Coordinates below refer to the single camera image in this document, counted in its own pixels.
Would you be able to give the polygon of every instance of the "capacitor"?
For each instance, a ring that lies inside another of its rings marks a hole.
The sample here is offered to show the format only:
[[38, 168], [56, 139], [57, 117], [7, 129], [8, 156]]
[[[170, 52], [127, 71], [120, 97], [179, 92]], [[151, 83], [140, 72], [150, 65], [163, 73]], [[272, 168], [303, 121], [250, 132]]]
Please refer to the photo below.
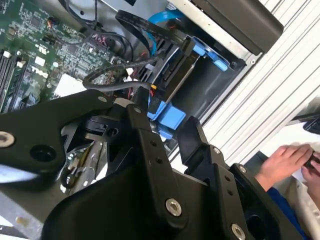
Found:
[[97, 52], [93, 47], [89, 48], [89, 53], [93, 54], [94, 56], [97, 55]]

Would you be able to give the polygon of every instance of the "finger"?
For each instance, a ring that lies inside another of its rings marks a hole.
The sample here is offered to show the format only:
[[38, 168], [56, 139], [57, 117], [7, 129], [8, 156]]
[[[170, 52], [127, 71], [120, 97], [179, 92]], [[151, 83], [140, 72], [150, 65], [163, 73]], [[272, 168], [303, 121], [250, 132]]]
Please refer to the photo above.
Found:
[[309, 169], [306, 168], [305, 166], [302, 166], [301, 173], [302, 173], [302, 176], [305, 180], [310, 181], [312, 179], [312, 176], [311, 176]]
[[294, 154], [296, 151], [298, 151], [298, 149], [300, 148], [300, 146], [288, 146], [288, 148], [284, 151], [284, 153], [282, 154], [283, 157], [285, 158], [289, 158], [291, 157], [292, 154]]
[[311, 165], [320, 173], [320, 164], [316, 161], [311, 161]]
[[271, 156], [281, 156], [287, 150], [288, 147], [288, 145], [280, 146]]
[[316, 158], [320, 159], [320, 152], [316, 152], [316, 151], [315, 151], [315, 152], [313, 153], [313, 155], [314, 155]]
[[312, 149], [312, 148], [309, 148], [306, 152], [305, 152], [305, 154], [302, 156], [302, 157], [300, 157], [297, 161], [296, 161], [296, 165], [297, 166], [302, 166], [303, 164], [305, 164], [309, 159], [310, 159], [310, 157], [312, 156], [312, 153], [314, 152], [314, 150]]
[[308, 152], [308, 150], [312, 150], [312, 148], [310, 147], [310, 145], [301, 145], [300, 148], [294, 152], [292, 155], [291, 155], [291, 160], [294, 161], [295, 163], [300, 159], [300, 158], [303, 158], [305, 156], [305, 154]]

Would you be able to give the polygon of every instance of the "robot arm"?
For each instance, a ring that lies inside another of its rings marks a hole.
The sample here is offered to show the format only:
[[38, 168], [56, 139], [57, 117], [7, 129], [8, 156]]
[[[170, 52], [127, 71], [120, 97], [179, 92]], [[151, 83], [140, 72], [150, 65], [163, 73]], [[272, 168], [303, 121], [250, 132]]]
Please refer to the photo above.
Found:
[[0, 115], [2, 189], [43, 196], [59, 181], [66, 153], [93, 141], [113, 151], [105, 178], [47, 203], [41, 239], [302, 239], [243, 166], [225, 164], [194, 117], [178, 133], [188, 169], [173, 170], [151, 131], [148, 95], [139, 88], [134, 102], [113, 104], [87, 90]]

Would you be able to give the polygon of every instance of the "white label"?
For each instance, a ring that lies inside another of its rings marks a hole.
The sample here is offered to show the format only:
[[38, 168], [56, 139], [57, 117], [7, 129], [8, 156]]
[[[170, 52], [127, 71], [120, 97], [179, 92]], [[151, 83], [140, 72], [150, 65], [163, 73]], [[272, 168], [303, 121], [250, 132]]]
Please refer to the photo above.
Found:
[[49, 77], [49, 74], [46, 72], [43, 72], [41, 70], [39, 70], [38, 68], [36, 68], [35, 66], [31, 66], [32, 68], [32, 72], [39, 74], [40, 76], [44, 77], [45, 79], [47, 79]]

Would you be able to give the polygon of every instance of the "ram slot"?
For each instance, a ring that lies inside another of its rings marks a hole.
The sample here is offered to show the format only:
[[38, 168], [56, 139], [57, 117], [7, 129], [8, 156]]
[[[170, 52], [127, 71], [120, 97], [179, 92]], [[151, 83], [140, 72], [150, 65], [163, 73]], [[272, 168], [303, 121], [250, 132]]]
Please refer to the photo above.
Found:
[[0, 109], [3, 107], [8, 87], [14, 74], [15, 66], [15, 57], [0, 57]]
[[20, 90], [21, 85], [22, 85], [22, 83], [24, 81], [24, 76], [25, 76], [25, 73], [26, 73], [27, 66], [28, 66], [28, 62], [26, 62], [24, 64], [23, 69], [20, 71], [20, 74], [17, 76], [17, 81], [16, 81], [16, 84], [15, 84], [15, 87], [14, 87], [14, 91], [13, 91], [13, 94], [12, 94], [12, 98], [11, 98], [11, 101], [10, 101], [10, 104], [9, 104], [9, 107], [8, 107], [8, 110], [7, 110], [8, 113], [14, 111], [14, 107], [15, 107], [16, 102], [18, 100], [19, 90]]

